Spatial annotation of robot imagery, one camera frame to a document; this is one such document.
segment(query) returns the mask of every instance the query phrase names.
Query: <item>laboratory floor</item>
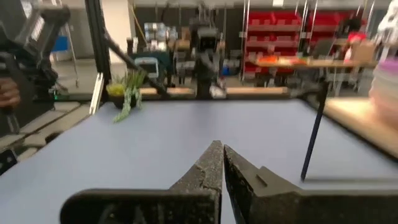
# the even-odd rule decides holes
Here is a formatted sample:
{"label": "laboratory floor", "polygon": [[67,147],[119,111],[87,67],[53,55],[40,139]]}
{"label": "laboratory floor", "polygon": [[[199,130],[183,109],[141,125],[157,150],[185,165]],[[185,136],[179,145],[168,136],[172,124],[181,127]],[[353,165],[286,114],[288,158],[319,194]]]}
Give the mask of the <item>laboratory floor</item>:
{"label": "laboratory floor", "polygon": [[[92,93],[97,74],[95,61],[79,60],[76,65],[78,87],[76,86],[75,69],[71,62],[57,62],[53,67],[59,74],[60,83],[67,87],[70,93]],[[112,64],[111,71],[113,75],[123,75],[126,71],[126,66],[121,63]],[[371,86],[371,80],[372,73],[371,70],[369,70],[363,75],[361,88],[358,93],[351,90],[342,90],[340,96],[367,96]],[[242,86],[238,77],[227,78],[226,84],[227,86]],[[244,85],[252,86],[252,83],[246,82]],[[191,87],[195,86],[195,84],[188,78],[185,86]],[[33,122],[21,127],[22,134],[0,138],[0,149],[18,139],[24,139],[25,144],[44,145],[45,137],[49,134],[68,130],[88,117],[88,108],[88,105],[80,105],[78,103],[56,103],[54,110],[46,112]],[[26,150],[20,155],[19,160],[21,161],[30,157],[36,151],[35,148]]]}

